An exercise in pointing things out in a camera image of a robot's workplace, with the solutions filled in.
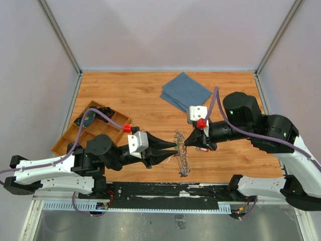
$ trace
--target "wooden table surface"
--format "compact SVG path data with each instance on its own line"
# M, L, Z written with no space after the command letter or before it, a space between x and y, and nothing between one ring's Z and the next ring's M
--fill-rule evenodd
M220 98L234 91L245 92L262 103L253 78L249 72L187 72L187 74L213 91L220 88ZM180 130L185 138L192 132L187 124L186 114L159 97L162 86L179 75L179 72L88 72L85 73L73 110L73 121L91 101L132 118L134 126L149 131L166 141L173 141L174 131ZM221 121L217 104L211 120ZM127 144L124 135L118 145ZM143 163L124 166L119 172L106 169L108 181L141 182L229 182L233 174L251 177L280 177L282 172L278 160L270 154L253 148L247 140L218 144L214 152L196 151L188 148L188 161L191 172L188 177L180 177L176 158L171 157L161 164L146 169Z

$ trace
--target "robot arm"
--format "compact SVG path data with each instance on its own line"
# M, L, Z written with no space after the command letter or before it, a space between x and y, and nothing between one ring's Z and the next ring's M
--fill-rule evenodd
M7 177L4 188L12 194L28 195L36 190L76 191L82 194L105 193L105 167L120 171L124 165L143 162L152 168L171 155L175 143L166 142L138 127L132 128L128 135L128 145L118 147L109 136L98 135L87 142L87 147L78 146L66 160L58 164L62 157L30 161L21 156L13 156L11 168L19 168L14 176ZM47 167L24 170L26 167L52 163Z
M284 140L303 149L311 155L306 157L298 150L274 141L249 137L225 121L203 122L207 115L204 106L191 106L188 111L188 123L193 132L186 139L186 146L217 149L217 143L238 139L248 139L253 147L273 154L286 167L288 174L280 178L251 178L234 175L229 183L231 195L268 196L285 199L290 205L302 210L321 210L321 166L305 146L297 128L281 115L264 115L256 98L245 93L234 92L226 96L223 106L228 121L237 128Z

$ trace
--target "wooden sorting tray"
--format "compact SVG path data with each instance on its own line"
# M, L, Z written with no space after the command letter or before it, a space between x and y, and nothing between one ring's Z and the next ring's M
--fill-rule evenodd
M96 106L98 108L104 107L103 105L92 100L78 117L82 116L86 109L90 106ZM112 110L114 111L114 115L111 117L111 119L117 124L123 126L131 123L131 119L129 117L115 111L114 109ZM62 135L62 137L60 137L60 139L53 146L51 151L57 156L65 155L67 152L68 144L70 142L76 141L78 132L79 128L76 125L71 124L66 132ZM90 124L90 126L82 130L79 144L83 148L85 148L87 146L87 141L93 139L99 134L108 135L117 144L124 134L124 131L118 129L111 123L106 123L100 119L95 118L94 122Z

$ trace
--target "blue cloth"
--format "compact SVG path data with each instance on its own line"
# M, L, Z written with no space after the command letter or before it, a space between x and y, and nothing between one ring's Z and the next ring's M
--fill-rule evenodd
M160 97L186 113L191 105L203 105L211 95L211 91L183 72L163 86Z

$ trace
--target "white wall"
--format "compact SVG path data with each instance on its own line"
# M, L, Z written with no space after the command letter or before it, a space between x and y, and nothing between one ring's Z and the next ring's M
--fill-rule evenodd
M35 0L0 3L0 170L12 155L51 157L76 73ZM31 196L0 188L1 240L18 240Z
M294 0L47 2L85 70L254 70Z
M261 74L273 113L289 117L321 160L321 2L305 1ZM321 239L320 213L314 213Z

